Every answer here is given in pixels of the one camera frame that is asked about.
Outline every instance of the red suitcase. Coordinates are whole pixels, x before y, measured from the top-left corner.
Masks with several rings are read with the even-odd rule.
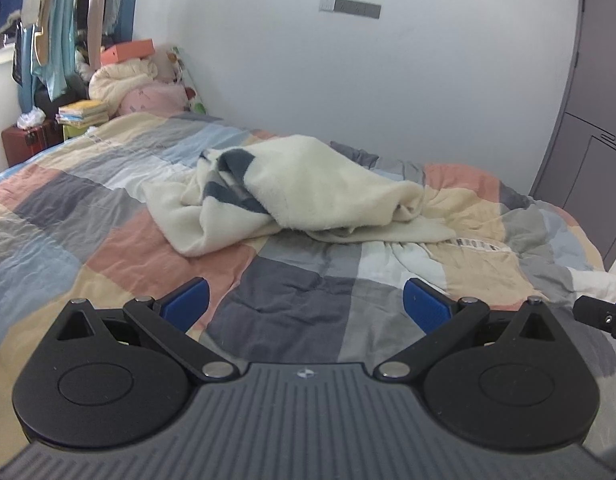
[[[8,166],[16,166],[51,146],[63,142],[63,133],[59,124],[45,121],[41,126],[29,130],[20,130],[10,126],[1,132],[3,149],[6,151]]]

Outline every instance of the door frame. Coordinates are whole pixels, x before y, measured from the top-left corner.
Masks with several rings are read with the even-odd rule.
[[[568,70],[568,79],[566,81],[566,88],[563,92],[562,105],[559,108],[559,113],[557,114],[557,120],[555,122],[554,128],[552,129],[552,135],[550,136],[550,140],[548,141],[548,146],[546,147],[546,153],[544,154],[544,158],[542,160],[541,165],[539,166],[539,171],[537,171],[537,175],[534,177],[533,187],[530,189],[530,196],[534,196],[534,193],[537,191],[539,184],[544,176],[544,172],[546,171],[546,165],[548,164],[548,160],[550,155],[552,155],[552,150],[554,149],[555,140],[557,139],[557,134],[559,133],[560,128],[562,127],[563,115],[566,111],[566,104],[568,103],[568,99],[570,97],[570,89],[572,88],[572,80],[575,75],[575,61],[577,59],[577,53],[579,51],[579,44],[581,43],[581,22],[583,20],[583,4],[584,0],[579,0],[578,3],[578,12],[577,12],[577,27],[575,30],[575,43],[572,48],[572,58],[570,59],[570,68]]]

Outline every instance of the pillow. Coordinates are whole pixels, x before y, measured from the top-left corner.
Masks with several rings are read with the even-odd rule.
[[[160,112],[177,114],[187,109],[188,97],[179,84],[153,81],[130,91],[121,101],[118,114],[133,112]]]

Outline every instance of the bed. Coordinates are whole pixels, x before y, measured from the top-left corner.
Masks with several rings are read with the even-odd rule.
[[[202,276],[211,302],[188,335],[240,367],[374,367],[424,335],[403,309],[403,285],[412,277],[453,299],[476,296],[504,310],[539,294],[600,386],[601,408],[585,446],[616,468],[616,342],[571,312],[581,294],[616,301],[616,276],[604,272],[567,213],[485,171],[391,160],[333,142],[374,173],[424,186],[427,215],[443,218],[457,237],[328,244],[283,231],[199,258],[176,253],[146,209],[142,184],[181,178],[206,148],[272,137],[192,113],[137,113],[0,174],[0,466],[26,444],[12,385],[70,298],[118,308]]]

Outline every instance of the stack of books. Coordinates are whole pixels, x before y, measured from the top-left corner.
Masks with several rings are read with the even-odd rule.
[[[59,108],[57,123],[67,124],[75,128],[88,128],[107,123],[110,118],[107,114],[107,104],[102,101],[78,101],[71,105]]]

